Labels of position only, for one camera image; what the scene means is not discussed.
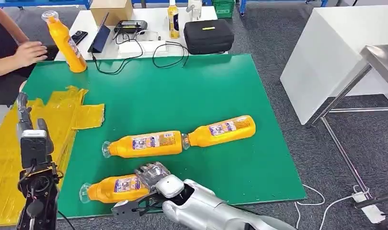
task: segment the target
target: green crate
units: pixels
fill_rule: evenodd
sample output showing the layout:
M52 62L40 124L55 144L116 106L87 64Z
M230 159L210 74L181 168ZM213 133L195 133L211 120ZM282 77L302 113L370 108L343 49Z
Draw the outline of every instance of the green crate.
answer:
M212 0L218 18L232 18L235 1Z

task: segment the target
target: smartphone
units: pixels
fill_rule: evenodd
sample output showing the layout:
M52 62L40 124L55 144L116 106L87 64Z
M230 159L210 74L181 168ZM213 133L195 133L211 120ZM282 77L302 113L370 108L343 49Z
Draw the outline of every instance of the smartphone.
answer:
M88 32L79 30L75 34L73 34L71 38L76 43L76 45L78 45L87 35L88 35Z

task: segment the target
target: black case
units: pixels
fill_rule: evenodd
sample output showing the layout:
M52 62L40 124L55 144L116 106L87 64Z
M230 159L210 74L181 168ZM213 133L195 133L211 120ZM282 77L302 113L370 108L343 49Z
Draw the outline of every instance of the black case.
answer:
M225 20L189 22L184 37L190 54L213 54L231 49L234 35Z

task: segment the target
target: gray carpet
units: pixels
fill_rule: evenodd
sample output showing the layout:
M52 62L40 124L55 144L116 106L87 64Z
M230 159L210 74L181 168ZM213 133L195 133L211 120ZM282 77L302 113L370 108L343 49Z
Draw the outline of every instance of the gray carpet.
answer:
M44 10L46 8L25 10L18 16L18 23L30 38L47 42L50 38L44 28L46 25L39 20ZM60 18L65 18L64 22L68 26L77 11L76 8L55 10L59 11ZM244 17L239 17L237 10L232 20L228 20L235 33L231 53L252 54L301 180L321 191L327 199L326 205L349 196L355 182L323 124L312 128L301 126L279 82L311 8L305 4L250 2ZM9 12L15 17L19 10L12 8ZM371 105L388 105L388 101L383 95L374 95L351 97L342 102L344 107ZM367 186L371 188L372 194L388 191L388 113L330 115L328 121ZM320 201L320 197L310 190L307 190L307 194L309 199L305 202ZM300 207L302 217L299 229L317 230L326 205ZM388 203L379 207L388 213ZM293 203L259 204L247 208L279 218L291 225L295 225L297 220ZM146 215L134 221L118 221L114 218L75 219L72 223L78 230L185 229L172 223L164 215ZM69 230L70 227L66 222L59 221L58 229ZM328 212L323 230L334 229L371 230L374 226L362 211L352 207L351 200L345 200Z

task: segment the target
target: white table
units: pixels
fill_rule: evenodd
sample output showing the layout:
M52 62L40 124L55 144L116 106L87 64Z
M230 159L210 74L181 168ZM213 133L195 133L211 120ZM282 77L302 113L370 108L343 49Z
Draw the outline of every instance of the white table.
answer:
M388 6L314 8L280 77L301 124L365 66L364 46L388 44ZM373 69L348 94L385 94Z
M201 20L216 20L217 14L213 6L202 7L201 11ZM169 23L167 18L167 8L146 8L146 9L133 9L132 20L144 20L148 23L148 30L156 31L161 36L162 40L165 41L174 41L186 46L183 29L186 22L190 21L189 13L185 11L185 7L179 7L179 28L180 28L180 38L171 39L169 37ZM130 53L119 53L118 45L115 43L112 38L114 37L114 27L109 26L111 32L108 36L108 39L105 43L105 47L102 53L94 54L97 59L123 59L127 57L135 56L136 54ZM91 11L80 11L77 15L76 20L74 21L72 27L70 28L70 34L74 34L76 31L86 31L88 35L80 42L78 48L82 56L86 60L91 60L92 55L88 53L88 48L90 47L92 41L94 40L95 35L97 34L98 26L95 23L95 20L92 16ZM145 52L142 58L151 57L153 53ZM156 56L181 56L182 49L176 46L167 46L167 52L156 53ZM59 52L55 60L65 60L61 52Z

